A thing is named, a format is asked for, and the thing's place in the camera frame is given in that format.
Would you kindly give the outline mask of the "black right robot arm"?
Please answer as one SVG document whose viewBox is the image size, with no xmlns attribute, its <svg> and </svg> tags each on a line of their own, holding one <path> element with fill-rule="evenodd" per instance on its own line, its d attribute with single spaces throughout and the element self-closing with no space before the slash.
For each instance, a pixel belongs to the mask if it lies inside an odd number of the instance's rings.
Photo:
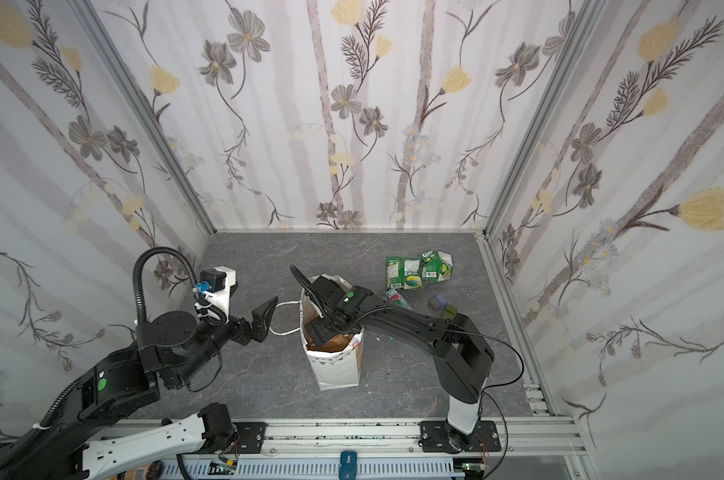
<svg viewBox="0 0 724 480">
<path fill-rule="evenodd" d="M 482 401 L 494 387 L 489 382 L 496 355 L 490 340 L 511 344 L 480 333 L 462 313 L 451 317 L 421 314 L 385 300 L 368 288 L 342 285 L 325 275 L 311 280 L 297 266 L 290 271 L 302 287 L 315 315 L 302 326 L 310 347 L 335 351 L 340 338 L 371 330 L 383 333 L 429 354 L 439 383 L 449 395 L 447 418 L 420 423 L 423 451 L 458 454 L 496 448 L 482 426 Z"/>
</svg>

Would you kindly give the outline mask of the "brown snack packet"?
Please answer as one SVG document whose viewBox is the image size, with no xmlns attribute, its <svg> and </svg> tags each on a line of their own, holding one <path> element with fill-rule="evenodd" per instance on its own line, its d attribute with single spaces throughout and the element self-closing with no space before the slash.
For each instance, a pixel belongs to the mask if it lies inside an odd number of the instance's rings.
<svg viewBox="0 0 724 480">
<path fill-rule="evenodd" d="M 339 353 L 342 352 L 353 340 L 353 335 L 336 335 L 324 345 L 319 345 L 314 341 L 310 341 L 307 346 L 308 351 L 316 351 L 323 353 Z"/>
</svg>

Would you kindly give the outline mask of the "cartoon animal paper bag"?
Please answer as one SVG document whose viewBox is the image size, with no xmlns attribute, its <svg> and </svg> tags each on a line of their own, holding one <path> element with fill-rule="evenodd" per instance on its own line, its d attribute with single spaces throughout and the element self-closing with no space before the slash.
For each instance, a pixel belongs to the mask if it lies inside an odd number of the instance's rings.
<svg viewBox="0 0 724 480">
<path fill-rule="evenodd" d="M 351 343 L 339 353 L 323 353 L 308 351 L 308 342 L 304 336 L 304 305 L 309 299 L 305 289 L 296 300 L 280 301 L 277 309 L 285 306 L 298 308 L 298 324 L 289 330 L 270 328 L 270 334 L 287 337 L 300 335 L 304 354 L 313 371 L 315 380 L 321 391 L 357 387 L 360 384 L 365 333 L 353 335 Z"/>
</svg>

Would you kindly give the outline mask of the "green yellow snack packet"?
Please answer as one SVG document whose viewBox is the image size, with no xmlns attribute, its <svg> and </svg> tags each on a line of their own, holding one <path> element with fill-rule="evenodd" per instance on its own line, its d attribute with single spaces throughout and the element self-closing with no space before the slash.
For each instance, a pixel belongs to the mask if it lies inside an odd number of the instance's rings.
<svg viewBox="0 0 724 480">
<path fill-rule="evenodd" d="M 420 276 L 424 282 L 444 282 L 453 275 L 453 256 L 447 252 L 430 250 L 420 255 Z"/>
</svg>

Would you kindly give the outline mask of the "teal snack packet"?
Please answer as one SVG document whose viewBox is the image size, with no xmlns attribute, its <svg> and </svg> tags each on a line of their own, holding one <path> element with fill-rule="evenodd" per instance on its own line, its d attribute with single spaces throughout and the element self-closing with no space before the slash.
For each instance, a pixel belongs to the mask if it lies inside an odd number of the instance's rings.
<svg viewBox="0 0 724 480">
<path fill-rule="evenodd" d="M 389 287 L 385 291 L 385 297 L 387 301 L 394 306 L 398 306 L 405 309 L 410 309 L 409 302 L 404 298 L 404 296 L 393 286 Z"/>
</svg>

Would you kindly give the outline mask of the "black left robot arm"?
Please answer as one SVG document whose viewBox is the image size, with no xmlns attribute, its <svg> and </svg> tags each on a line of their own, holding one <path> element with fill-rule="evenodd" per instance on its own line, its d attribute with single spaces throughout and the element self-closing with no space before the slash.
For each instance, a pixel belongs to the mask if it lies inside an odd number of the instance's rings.
<svg viewBox="0 0 724 480">
<path fill-rule="evenodd" d="M 195 311 L 147 317 L 145 264 L 155 256 L 179 261 L 193 287 Z M 42 419 L 0 449 L 0 479 L 107 479 L 165 456 L 225 451 L 241 435 L 226 405 L 213 402 L 178 422 L 140 435 L 94 441 L 104 429 L 157 402 L 162 389 L 191 391 L 193 378 L 223 347 L 267 338 L 279 300 L 252 311 L 251 319 L 230 314 L 237 289 L 234 270 L 217 267 L 195 273 L 178 250 L 153 247 L 136 260 L 132 273 L 136 305 L 135 339 L 73 380 Z"/>
</svg>

